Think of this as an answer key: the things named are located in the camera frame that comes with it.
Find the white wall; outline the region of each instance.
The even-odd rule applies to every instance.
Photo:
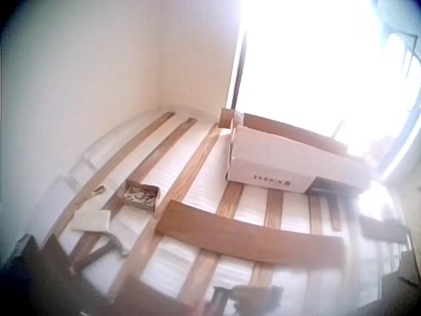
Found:
[[[3,259],[36,203],[100,136],[157,109],[155,0],[34,0],[2,35]]]
[[[185,105],[216,117],[226,106],[240,0],[162,1],[161,106]]]

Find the cardboard box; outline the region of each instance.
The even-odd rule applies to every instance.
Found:
[[[289,138],[237,126],[233,130],[227,179],[305,193],[316,179],[367,190],[371,168]]]

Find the floor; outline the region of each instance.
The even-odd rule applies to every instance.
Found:
[[[145,126],[162,113],[162,111],[149,113],[141,120],[141,123]],[[177,113],[144,142],[140,143],[103,182],[107,189],[106,192],[87,200],[82,207],[102,208],[130,172],[146,158],[157,144],[165,139],[179,124],[186,121],[189,116],[181,112]],[[164,197],[168,192],[213,125],[213,122],[207,119],[201,117],[198,119],[198,122],[182,136],[180,141],[170,149],[143,181],[146,184],[159,186],[161,197]],[[229,134],[222,132],[182,201],[183,203],[211,213],[216,212],[227,183],[225,173],[228,142]],[[263,225],[267,192],[268,190],[265,188],[245,186],[234,219]],[[353,201],[353,205],[358,209],[358,201]],[[326,199],[321,199],[321,206],[323,234],[343,237],[347,246],[347,256],[352,257],[357,254],[356,257],[360,263],[359,271],[356,270],[355,275],[349,280],[350,286],[347,287],[346,291],[350,292],[346,292],[348,296],[345,299],[345,296],[342,295],[345,293],[342,291],[344,278],[342,277],[342,271],[339,269],[320,271],[318,281],[314,282],[312,273],[306,269],[276,267],[272,285],[281,286],[284,289],[281,305],[276,312],[277,315],[279,312],[284,315],[309,315],[308,311],[303,309],[304,301],[307,308],[311,308],[311,315],[339,315],[377,300],[380,295],[381,276],[397,270],[399,254],[406,250],[406,247],[398,247],[397,244],[365,240],[359,231],[357,231],[358,248],[357,250],[352,248],[347,216],[342,203],[339,204],[343,224],[341,232],[332,230]],[[60,208],[50,207],[48,212],[55,212],[48,215],[51,219],[55,219],[58,216],[57,213],[60,212]],[[150,218],[150,214],[140,213],[125,205],[112,220],[111,225],[120,225],[127,229],[134,244]],[[302,233],[310,232],[309,203],[306,195],[288,192],[284,194],[281,229]],[[41,227],[34,223],[32,230],[37,232],[36,236],[45,236],[49,227],[47,225]],[[72,230],[68,225],[61,234],[59,242],[65,251],[70,253],[80,236],[81,233]],[[106,242],[106,238],[100,239],[94,249]],[[158,291],[177,298],[198,253],[199,249],[165,236],[140,279]],[[123,263],[124,259],[119,257],[117,253],[109,253],[89,266],[84,271],[84,275],[98,291],[106,295]],[[213,286],[230,288],[237,284],[248,284],[253,273],[253,266],[254,262],[252,261],[222,257],[212,276],[205,299],[211,298]],[[229,315],[233,312],[233,302],[229,302],[226,314]]]

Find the white cardboard box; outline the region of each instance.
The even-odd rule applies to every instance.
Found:
[[[316,177],[361,190],[370,187],[370,167],[333,153],[244,126],[233,135],[227,179],[304,193]]]

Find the small open box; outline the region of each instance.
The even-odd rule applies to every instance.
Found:
[[[133,180],[126,180],[118,197],[124,204],[128,204],[138,209],[155,212],[159,200],[160,190],[157,186],[140,184]]]

